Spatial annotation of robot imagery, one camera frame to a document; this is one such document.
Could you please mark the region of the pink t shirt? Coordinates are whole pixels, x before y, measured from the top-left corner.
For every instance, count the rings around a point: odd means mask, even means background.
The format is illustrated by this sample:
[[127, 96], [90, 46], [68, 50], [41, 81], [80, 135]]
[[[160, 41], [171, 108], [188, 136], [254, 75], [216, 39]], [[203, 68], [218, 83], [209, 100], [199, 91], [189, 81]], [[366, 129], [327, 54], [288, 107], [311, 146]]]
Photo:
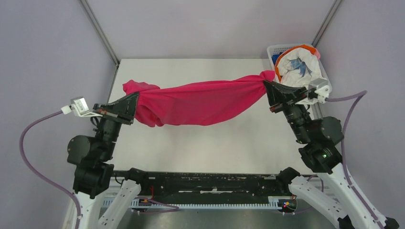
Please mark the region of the pink t shirt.
[[160, 88], [133, 80], [123, 84], [129, 95], [138, 93], [135, 118], [149, 127], [164, 125], [208, 126], [228, 121], [254, 105], [266, 94], [264, 81], [273, 81], [272, 70], [236, 80], [190, 83]]

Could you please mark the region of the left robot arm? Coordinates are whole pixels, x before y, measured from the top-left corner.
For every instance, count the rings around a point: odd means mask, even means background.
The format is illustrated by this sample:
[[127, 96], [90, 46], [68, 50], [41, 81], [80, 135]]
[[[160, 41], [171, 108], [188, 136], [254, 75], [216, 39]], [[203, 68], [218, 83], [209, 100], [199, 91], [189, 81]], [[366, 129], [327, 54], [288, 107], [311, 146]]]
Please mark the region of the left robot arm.
[[73, 190], [82, 203], [81, 229], [116, 229], [130, 203], [138, 194], [149, 191], [150, 181], [145, 171], [131, 168], [122, 172], [124, 182], [111, 205], [102, 217], [98, 217], [104, 196], [115, 175], [114, 165], [107, 162], [113, 158], [114, 148], [122, 125], [134, 122], [139, 94], [132, 93], [114, 102], [95, 104], [89, 109], [85, 99], [71, 100], [71, 105], [62, 108], [67, 114], [97, 119], [95, 136], [77, 135], [67, 146], [67, 161], [76, 166]]

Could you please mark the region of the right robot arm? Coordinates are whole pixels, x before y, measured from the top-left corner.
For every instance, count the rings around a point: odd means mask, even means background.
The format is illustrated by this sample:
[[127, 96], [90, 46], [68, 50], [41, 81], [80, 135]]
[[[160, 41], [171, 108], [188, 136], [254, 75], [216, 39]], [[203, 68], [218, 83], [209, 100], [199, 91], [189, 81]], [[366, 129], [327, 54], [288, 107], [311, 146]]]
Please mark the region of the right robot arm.
[[290, 125], [304, 164], [334, 193], [331, 198], [312, 186], [308, 179], [293, 168], [286, 168], [276, 177], [276, 189], [282, 195], [297, 196], [337, 229], [397, 229], [398, 222], [384, 216], [364, 195], [351, 176], [344, 148], [347, 123], [331, 116], [313, 120], [302, 101], [329, 102], [329, 86], [324, 80], [315, 80], [309, 87], [289, 87], [264, 81], [270, 111], [282, 112]]

